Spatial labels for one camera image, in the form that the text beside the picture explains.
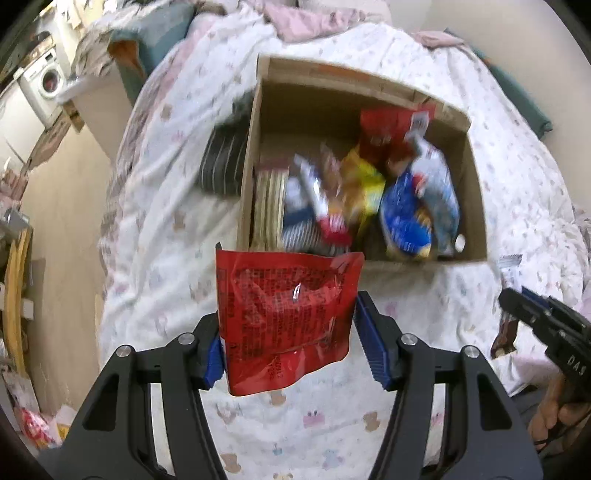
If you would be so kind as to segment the right hand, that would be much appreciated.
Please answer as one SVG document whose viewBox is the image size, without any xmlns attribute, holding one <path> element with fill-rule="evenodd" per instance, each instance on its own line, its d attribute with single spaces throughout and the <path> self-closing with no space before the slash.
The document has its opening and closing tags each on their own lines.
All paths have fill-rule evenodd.
<svg viewBox="0 0 591 480">
<path fill-rule="evenodd" d="M 528 433 L 538 451 L 548 445 L 550 431 L 558 423 L 572 427 L 590 412 L 590 404 L 572 404 L 562 400 L 566 385 L 566 377 L 562 373 L 557 373 L 550 381 L 543 400 L 529 422 Z"/>
</svg>

